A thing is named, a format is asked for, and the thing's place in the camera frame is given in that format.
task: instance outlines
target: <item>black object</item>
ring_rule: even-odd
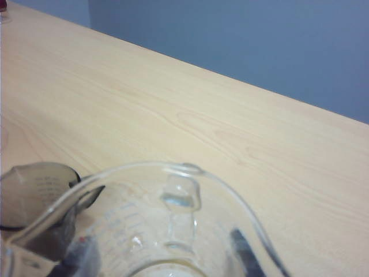
[[[246,277],[266,277],[253,250],[239,229],[231,231],[234,250],[238,254]]]
[[[47,277],[96,277],[100,272],[99,248],[93,237],[81,237],[68,248],[65,259]]]
[[[6,7],[7,7],[6,0],[0,0],[0,12],[1,13],[6,11]]]

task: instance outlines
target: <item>glass measuring cup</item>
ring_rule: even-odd
[[[5,276],[289,276],[248,205],[192,164],[93,175],[9,238],[5,256]]]

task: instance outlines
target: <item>wooden table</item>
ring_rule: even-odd
[[[246,199],[293,276],[369,276],[368,125],[13,3],[9,13],[2,172],[195,163]]]

